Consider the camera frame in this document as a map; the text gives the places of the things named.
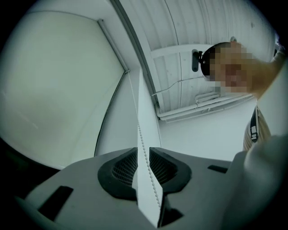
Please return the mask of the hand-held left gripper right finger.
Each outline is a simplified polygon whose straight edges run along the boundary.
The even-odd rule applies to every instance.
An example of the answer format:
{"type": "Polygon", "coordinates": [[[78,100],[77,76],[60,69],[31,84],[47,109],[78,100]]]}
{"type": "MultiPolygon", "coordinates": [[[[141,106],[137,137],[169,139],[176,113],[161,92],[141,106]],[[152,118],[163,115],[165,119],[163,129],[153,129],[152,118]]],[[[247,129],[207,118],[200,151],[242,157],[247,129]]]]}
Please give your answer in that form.
{"type": "Polygon", "coordinates": [[[159,228],[175,222],[191,209],[200,210],[211,198],[230,161],[185,155],[162,148],[150,148],[150,168],[162,187],[159,228]]]}

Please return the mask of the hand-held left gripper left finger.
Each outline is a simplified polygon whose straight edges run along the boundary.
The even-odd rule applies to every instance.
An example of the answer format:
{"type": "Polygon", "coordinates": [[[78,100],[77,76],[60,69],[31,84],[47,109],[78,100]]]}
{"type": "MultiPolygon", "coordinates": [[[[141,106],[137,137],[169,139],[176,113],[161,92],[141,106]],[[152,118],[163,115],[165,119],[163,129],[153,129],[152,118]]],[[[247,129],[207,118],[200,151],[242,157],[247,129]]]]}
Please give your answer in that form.
{"type": "Polygon", "coordinates": [[[75,162],[16,202],[42,230],[155,230],[132,181],[137,148],[75,162]]]}

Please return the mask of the white roller blind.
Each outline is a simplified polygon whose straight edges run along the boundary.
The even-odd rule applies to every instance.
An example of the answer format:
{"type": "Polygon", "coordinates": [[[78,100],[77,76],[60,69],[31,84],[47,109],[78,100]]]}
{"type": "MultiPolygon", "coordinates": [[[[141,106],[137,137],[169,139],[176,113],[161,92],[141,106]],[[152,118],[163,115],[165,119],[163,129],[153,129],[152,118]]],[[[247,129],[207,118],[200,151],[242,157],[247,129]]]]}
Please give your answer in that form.
{"type": "Polygon", "coordinates": [[[26,14],[0,55],[0,138],[57,169],[93,157],[123,73],[96,21],[26,14]]]}

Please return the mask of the person's left forearm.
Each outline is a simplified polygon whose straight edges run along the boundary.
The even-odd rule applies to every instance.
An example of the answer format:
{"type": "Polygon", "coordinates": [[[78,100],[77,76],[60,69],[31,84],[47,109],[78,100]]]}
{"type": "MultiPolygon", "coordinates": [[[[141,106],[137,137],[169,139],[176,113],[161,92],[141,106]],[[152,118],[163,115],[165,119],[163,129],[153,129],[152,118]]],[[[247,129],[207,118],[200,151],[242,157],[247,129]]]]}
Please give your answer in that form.
{"type": "Polygon", "coordinates": [[[280,73],[287,55],[278,51],[271,62],[250,59],[245,65],[246,92],[260,99],[280,73]]]}

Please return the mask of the white ceiling pipes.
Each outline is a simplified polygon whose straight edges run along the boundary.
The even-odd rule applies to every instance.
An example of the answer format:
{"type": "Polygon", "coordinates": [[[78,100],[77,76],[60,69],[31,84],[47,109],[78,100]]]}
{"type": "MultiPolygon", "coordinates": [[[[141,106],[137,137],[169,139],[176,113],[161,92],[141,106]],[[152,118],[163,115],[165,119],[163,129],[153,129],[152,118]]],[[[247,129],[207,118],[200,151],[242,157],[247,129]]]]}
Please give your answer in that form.
{"type": "Polygon", "coordinates": [[[243,94],[240,96],[232,96],[232,97],[218,97],[212,100],[208,100],[201,103],[195,103],[191,106],[179,108],[176,110],[168,111],[168,112],[160,112],[159,106],[155,106],[155,111],[157,117],[165,121],[166,123],[172,123],[176,121],[191,119],[200,117],[203,115],[209,115],[212,113],[216,113],[219,111],[224,111],[236,106],[241,105],[244,102],[253,99],[253,96],[250,94],[243,94]]]}

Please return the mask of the person's beige shirt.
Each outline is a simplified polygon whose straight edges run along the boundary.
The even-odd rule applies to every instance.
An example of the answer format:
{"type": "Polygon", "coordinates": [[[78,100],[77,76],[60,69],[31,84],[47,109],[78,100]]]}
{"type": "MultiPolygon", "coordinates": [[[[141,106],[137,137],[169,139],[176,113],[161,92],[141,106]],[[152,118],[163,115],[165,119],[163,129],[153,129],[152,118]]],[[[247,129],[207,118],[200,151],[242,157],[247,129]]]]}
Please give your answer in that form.
{"type": "MultiPolygon", "coordinates": [[[[278,51],[287,55],[287,52],[283,46],[280,46],[280,48],[276,50],[276,53],[278,51]]],[[[249,151],[249,149],[251,149],[253,145],[266,142],[270,137],[271,133],[268,124],[259,106],[256,105],[251,119],[248,122],[244,131],[243,151],[249,151]]]]}

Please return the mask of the gray ceiling trim strip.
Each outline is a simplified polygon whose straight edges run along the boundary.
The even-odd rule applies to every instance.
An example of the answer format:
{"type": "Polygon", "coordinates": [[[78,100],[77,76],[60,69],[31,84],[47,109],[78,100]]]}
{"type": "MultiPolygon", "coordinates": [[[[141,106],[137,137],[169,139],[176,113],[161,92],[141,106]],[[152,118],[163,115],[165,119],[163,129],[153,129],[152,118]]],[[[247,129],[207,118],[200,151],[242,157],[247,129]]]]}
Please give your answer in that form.
{"type": "Polygon", "coordinates": [[[151,71],[149,69],[146,57],[144,55],[143,49],[141,47],[141,44],[140,44],[139,38],[135,32],[135,29],[134,29],[126,11],[124,10],[122,4],[120,3],[120,0],[110,0],[110,2],[112,3],[112,6],[115,9],[118,17],[120,18],[120,21],[122,22],[122,24],[123,24],[123,26],[124,26],[127,34],[128,34],[128,37],[132,43],[132,46],[135,50],[137,58],[140,62],[140,66],[142,67],[142,70],[144,72],[144,79],[146,81],[152,102],[154,105],[157,105],[158,104],[158,98],[156,95],[153,96],[153,94],[156,91],[155,91],[155,87],[153,84],[151,71]]]}

